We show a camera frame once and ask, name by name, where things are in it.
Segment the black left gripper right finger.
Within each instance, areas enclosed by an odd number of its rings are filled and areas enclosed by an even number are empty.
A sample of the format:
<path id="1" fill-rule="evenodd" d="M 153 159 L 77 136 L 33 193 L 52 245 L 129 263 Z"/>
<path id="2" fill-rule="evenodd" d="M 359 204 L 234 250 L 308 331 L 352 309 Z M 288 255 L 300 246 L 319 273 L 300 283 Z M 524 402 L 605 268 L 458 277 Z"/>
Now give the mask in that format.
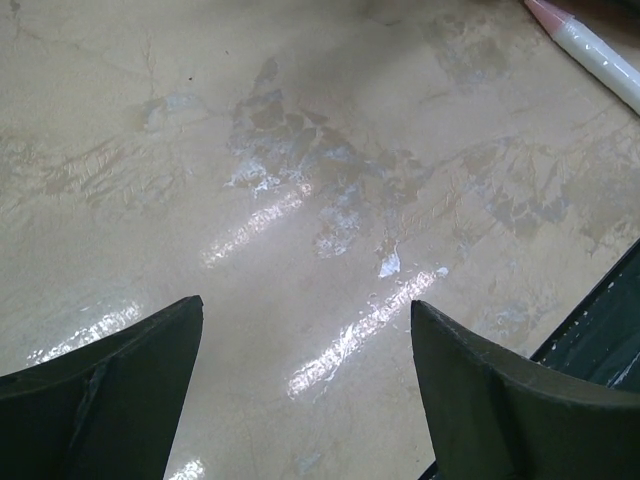
<path id="1" fill-rule="evenodd" d="M 419 300 L 411 341 L 439 478 L 638 478 L 638 394 L 544 367 Z"/>

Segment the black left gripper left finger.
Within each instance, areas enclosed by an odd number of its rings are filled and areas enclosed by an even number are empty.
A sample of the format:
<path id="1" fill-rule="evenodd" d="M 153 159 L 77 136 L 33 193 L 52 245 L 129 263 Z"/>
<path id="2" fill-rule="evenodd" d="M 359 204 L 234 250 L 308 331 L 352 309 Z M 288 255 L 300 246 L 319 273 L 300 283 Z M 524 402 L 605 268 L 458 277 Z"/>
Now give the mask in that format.
<path id="1" fill-rule="evenodd" d="M 186 297 L 2 376 L 2 478 L 163 478 L 202 330 L 202 299 Z"/>

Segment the pink badminton racket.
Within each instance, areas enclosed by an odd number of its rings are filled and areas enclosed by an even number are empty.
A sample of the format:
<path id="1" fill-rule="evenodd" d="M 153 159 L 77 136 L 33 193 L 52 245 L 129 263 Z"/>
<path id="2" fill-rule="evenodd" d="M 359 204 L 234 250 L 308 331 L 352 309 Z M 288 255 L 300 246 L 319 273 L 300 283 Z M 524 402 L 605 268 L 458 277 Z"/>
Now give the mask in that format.
<path id="1" fill-rule="evenodd" d="M 565 10 L 547 1 L 525 0 L 524 4 L 557 45 L 639 113 L 639 71 L 635 67 Z"/>

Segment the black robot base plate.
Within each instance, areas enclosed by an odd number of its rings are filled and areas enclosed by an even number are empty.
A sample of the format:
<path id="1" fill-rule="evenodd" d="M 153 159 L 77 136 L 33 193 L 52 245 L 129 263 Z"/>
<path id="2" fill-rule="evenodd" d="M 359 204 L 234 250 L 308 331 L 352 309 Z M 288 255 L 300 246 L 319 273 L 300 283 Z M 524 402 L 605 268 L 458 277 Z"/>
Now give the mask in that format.
<path id="1" fill-rule="evenodd" d="M 616 262 L 531 360 L 610 389 L 639 391 L 639 244 Z"/>

